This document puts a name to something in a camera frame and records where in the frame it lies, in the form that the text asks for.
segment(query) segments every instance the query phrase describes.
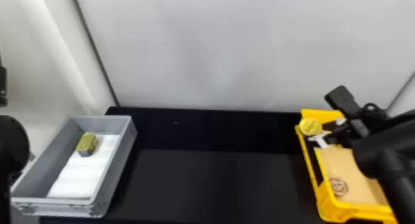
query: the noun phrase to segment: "white clip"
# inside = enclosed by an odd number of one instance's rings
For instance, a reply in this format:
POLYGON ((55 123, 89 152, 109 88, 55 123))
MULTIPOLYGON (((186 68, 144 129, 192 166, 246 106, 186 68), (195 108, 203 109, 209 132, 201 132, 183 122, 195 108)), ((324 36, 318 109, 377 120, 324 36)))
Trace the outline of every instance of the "white clip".
POLYGON ((321 134, 309 137, 309 141, 316 141, 322 149, 326 149, 329 145, 325 142, 324 137, 330 134, 331 131, 323 131, 321 134))

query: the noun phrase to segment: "yellow tray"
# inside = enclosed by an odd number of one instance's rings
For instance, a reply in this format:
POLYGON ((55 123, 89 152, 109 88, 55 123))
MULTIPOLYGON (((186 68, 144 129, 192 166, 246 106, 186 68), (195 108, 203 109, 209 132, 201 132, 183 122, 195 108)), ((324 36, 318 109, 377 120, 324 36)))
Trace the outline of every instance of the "yellow tray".
MULTIPOLYGON (((339 117, 343 117, 342 113, 336 110, 328 111, 303 109, 301 110, 301 114, 303 118, 316 118, 322 123, 332 122, 339 117)), ((391 208, 387 204, 380 205, 373 204, 373 202, 345 202, 340 201, 341 199, 337 199, 332 191, 329 182, 329 176, 327 173, 327 169, 329 168, 325 167, 323 161, 324 156, 322 156, 321 153, 321 151, 325 150, 313 149, 316 156, 314 158, 315 160, 311 160, 311 156, 308 152, 310 150, 307 149, 304 136, 300 132, 298 126, 295 127, 295 131, 298 135, 298 138, 300 139, 300 144, 310 175, 312 188, 316 194, 317 210, 321 219, 327 222, 335 223, 344 223, 349 219, 381 221, 384 224, 398 223, 392 213, 391 208)))

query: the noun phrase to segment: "white foam pad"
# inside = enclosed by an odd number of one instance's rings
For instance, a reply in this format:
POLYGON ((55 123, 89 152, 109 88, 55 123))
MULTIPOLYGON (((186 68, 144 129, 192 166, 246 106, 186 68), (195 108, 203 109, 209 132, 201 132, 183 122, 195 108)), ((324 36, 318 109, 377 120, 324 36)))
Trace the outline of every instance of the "white foam pad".
POLYGON ((82 157, 74 151, 47 197, 87 199, 92 196, 104 174, 105 166, 110 163, 109 158, 119 135, 97 134, 96 137, 98 146, 92 156, 82 157))

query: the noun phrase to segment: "white backdrop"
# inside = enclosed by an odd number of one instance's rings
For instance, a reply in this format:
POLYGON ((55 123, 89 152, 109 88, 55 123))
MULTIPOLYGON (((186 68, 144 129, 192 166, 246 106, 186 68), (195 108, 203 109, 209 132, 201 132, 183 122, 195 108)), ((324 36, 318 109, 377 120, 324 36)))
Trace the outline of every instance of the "white backdrop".
POLYGON ((78 1, 122 106, 387 107, 415 66, 415 0, 78 1))

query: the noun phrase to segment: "black object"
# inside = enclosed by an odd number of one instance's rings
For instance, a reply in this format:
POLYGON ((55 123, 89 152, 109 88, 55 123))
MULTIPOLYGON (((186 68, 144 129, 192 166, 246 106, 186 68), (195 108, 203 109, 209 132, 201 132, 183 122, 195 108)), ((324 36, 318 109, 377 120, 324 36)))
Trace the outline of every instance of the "black object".
POLYGON ((16 119, 0 115, 0 223, 10 223, 10 177, 19 173, 29 159, 29 142, 16 119))
POLYGON ((356 107, 344 86, 326 100, 349 119, 349 128, 335 135, 346 137, 360 171, 378 180, 400 224, 415 223, 415 110, 389 117, 373 103, 356 107))
POLYGON ((0 107, 7 106, 7 70, 0 64, 0 107))

